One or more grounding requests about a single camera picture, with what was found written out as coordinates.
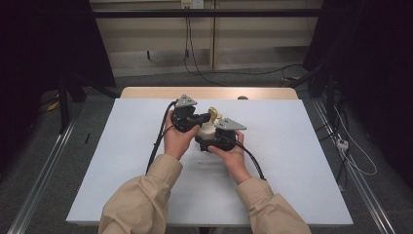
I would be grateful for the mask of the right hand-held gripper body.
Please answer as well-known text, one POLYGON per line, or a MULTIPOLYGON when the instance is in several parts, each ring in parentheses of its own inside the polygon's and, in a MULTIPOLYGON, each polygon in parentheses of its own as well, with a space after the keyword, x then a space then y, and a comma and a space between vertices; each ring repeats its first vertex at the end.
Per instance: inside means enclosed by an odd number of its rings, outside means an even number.
POLYGON ((232 150, 236 145, 236 131, 245 130, 246 126, 230 119, 224 118, 215 125, 213 139, 207 142, 207 145, 215 146, 224 151, 232 150))

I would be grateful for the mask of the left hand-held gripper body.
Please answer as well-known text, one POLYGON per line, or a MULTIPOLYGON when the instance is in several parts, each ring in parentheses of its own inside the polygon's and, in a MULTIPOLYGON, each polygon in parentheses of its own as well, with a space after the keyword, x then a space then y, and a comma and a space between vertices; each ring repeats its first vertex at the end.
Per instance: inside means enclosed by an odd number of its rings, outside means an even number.
POLYGON ((197 114, 195 114, 196 104, 197 102, 187 95, 182 95, 177 100, 171 121, 178 131, 187 133, 196 126, 194 123, 194 119, 197 119, 197 114))

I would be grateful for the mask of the clear bottle with cream lid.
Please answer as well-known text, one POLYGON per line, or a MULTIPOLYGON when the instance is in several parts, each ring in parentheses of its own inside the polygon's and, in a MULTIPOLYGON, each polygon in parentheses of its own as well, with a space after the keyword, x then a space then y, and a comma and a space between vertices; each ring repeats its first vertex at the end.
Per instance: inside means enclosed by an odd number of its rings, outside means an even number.
POLYGON ((213 106, 208 109, 207 113, 210 114, 210 120, 202 125, 197 136, 202 137, 203 139, 214 139, 216 141, 215 124, 222 119, 222 114, 213 106))

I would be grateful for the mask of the person's left hand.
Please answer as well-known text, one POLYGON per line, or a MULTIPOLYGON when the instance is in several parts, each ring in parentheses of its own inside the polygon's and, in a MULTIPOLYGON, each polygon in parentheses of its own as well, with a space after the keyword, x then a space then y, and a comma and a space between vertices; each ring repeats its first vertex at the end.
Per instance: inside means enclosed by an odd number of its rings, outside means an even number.
POLYGON ((182 133, 174 127, 171 121, 172 114, 173 111, 170 110, 165 123, 164 153, 176 160, 180 160, 187 151, 191 140, 197 135, 200 126, 196 125, 190 131, 182 133))

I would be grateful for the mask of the person's right hand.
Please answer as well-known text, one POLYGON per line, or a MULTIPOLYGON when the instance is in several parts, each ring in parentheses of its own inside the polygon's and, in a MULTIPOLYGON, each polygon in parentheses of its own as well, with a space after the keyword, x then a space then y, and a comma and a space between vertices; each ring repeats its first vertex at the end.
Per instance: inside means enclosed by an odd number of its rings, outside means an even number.
POLYGON ((211 145, 208 150, 222 159, 231 178, 237 185, 251 178, 244 163, 244 151, 239 146, 235 146, 230 151, 224 151, 211 145))

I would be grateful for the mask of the white table board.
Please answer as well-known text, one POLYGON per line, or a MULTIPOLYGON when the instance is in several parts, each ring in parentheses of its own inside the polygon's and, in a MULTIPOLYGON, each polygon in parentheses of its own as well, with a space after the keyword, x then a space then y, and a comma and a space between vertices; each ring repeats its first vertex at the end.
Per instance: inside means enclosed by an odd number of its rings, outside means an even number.
MULTIPOLYGON (((145 173, 169 105, 166 99, 119 98, 73 202, 67 221, 98 224, 107 200, 125 181, 145 173)), ((353 220, 328 165, 303 102, 201 99, 196 110, 215 107, 246 126, 245 163, 261 170, 276 193, 311 226, 353 220)), ((247 212, 222 161, 192 143, 169 198, 171 226, 246 226, 247 212)))

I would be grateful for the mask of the black horizontal bar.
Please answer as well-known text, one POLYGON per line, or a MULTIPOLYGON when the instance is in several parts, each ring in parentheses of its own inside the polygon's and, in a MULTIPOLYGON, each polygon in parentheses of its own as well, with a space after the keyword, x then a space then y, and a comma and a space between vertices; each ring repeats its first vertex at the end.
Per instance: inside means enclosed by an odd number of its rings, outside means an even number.
POLYGON ((320 9, 283 10, 98 10, 94 16, 99 19, 115 18, 306 18, 325 14, 320 9))

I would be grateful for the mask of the black metal stand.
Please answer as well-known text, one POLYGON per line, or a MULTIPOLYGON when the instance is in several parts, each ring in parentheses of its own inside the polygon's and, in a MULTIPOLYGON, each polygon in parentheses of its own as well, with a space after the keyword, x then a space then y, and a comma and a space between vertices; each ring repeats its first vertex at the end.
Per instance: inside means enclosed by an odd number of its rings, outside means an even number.
POLYGON ((68 108, 68 97, 75 102, 84 102, 87 98, 82 88, 82 79, 75 74, 62 74, 58 82, 58 100, 60 108, 60 130, 62 134, 68 127, 70 116, 68 108))

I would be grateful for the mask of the dark curtain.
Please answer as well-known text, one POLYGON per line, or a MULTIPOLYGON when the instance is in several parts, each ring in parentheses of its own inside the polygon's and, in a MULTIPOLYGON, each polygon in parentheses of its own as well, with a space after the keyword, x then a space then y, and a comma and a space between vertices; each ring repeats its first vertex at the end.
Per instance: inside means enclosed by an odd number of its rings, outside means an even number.
POLYGON ((413 189, 413 0, 323 0, 304 67, 315 68, 342 29, 329 68, 387 162, 413 189))
POLYGON ((27 139, 42 94, 115 87, 91 0, 0 0, 0 181, 27 139))

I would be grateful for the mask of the white wall socket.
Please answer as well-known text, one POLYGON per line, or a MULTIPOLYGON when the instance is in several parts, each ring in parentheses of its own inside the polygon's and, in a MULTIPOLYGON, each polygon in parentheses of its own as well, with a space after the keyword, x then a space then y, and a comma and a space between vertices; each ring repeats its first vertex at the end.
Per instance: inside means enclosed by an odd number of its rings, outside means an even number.
POLYGON ((180 0, 182 9, 202 9, 205 6, 204 0, 180 0))

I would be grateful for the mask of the metal floor rail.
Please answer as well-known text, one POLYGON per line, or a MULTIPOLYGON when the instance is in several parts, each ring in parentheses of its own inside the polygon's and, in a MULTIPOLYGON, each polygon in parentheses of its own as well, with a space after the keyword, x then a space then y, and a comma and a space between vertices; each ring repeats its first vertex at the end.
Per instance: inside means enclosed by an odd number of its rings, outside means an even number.
POLYGON ((22 203, 11 227, 7 234, 25 234, 28 224, 31 221, 39 202, 46 190, 52 173, 58 163, 58 160, 66 146, 66 143, 70 139, 73 132, 73 128, 76 124, 75 120, 71 120, 64 130, 56 137, 56 142, 53 148, 48 154, 47 160, 43 165, 40 174, 36 177, 36 180, 22 203))
POLYGON ((346 137, 352 144, 354 144, 368 159, 368 161, 372 164, 374 172, 367 173, 362 170, 356 163, 355 159, 353 158, 352 154, 350 153, 350 148, 346 151, 340 150, 336 146, 336 140, 338 138, 342 138, 342 136, 338 132, 334 132, 333 127, 331 126, 331 121, 327 119, 327 109, 322 103, 321 100, 314 100, 313 104, 315 109, 317 110, 321 121, 324 124, 327 132, 329 133, 329 137, 331 138, 332 142, 335 145, 335 148, 338 150, 338 154, 341 157, 341 160, 344 162, 344 165, 347 169, 347 174, 352 178, 358 193, 360 194, 366 208, 368 209, 371 217, 373 218, 376 226, 379 229, 381 234, 396 234, 391 221, 389 220, 383 206, 378 201, 376 195, 370 188, 369 184, 367 183, 365 176, 375 176, 377 174, 377 167, 375 163, 372 161, 370 156, 365 152, 365 150, 360 147, 357 142, 352 138, 350 135, 348 128, 346 127, 346 123, 340 115, 340 112, 337 110, 336 107, 333 107, 333 115, 336 116, 340 122, 340 126, 343 129, 344 137, 346 137))

